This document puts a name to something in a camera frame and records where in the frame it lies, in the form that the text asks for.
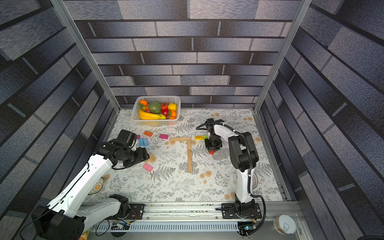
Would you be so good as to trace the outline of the pink block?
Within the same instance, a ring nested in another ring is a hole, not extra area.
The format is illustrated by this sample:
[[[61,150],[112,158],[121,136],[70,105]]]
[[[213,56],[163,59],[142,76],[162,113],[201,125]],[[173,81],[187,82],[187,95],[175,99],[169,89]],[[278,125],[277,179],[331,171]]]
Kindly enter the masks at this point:
[[[147,164],[147,163],[145,163],[145,164],[143,165],[143,168],[144,168],[145,170],[147,170],[148,172],[150,172],[150,173],[154,170],[154,168],[153,168],[151,165]]]

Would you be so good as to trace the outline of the wood block marked 71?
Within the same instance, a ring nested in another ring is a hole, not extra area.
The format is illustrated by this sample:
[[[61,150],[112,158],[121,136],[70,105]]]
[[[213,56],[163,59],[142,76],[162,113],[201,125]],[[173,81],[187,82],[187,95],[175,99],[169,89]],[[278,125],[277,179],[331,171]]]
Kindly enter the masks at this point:
[[[192,163],[192,150],[187,150],[188,164]]]

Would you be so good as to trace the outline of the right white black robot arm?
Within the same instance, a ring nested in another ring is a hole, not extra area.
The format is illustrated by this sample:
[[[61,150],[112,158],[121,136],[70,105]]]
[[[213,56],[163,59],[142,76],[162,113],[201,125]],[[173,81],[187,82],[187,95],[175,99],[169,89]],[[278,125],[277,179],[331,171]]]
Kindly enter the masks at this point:
[[[230,207],[218,208],[223,214],[237,215],[239,218],[254,216],[261,218],[262,214],[255,199],[263,199],[260,195],[252,192],[254,171],[259,161],[252,134],[249,132],[240,133],[225,124],[223,120],[207,119],[204,124],[196,127],[196,130],[205,130],[209,138],[205,140],[209,152],[216,152],[222,148],[222,140],[228,142],[230,160],[237,170],[237,191],[235,202]]]

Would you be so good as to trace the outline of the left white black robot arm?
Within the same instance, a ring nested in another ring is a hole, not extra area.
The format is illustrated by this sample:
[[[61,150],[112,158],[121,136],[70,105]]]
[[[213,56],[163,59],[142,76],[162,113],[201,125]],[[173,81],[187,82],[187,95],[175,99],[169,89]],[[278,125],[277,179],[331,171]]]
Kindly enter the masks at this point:
[[[85,210],[80,207],[99,179],[118,162],[123,163],[125,170],[150,158],[146,148],[135,147],[136,141],[136,134],[121,130],[117,138],[98,144],[69,185],[47,206],[37,206],[33,210],[30,225],[35,227],[37,235],[45,240],[77,240],[88,228],[104,219],[128,216],[129,200],[117,194]]]

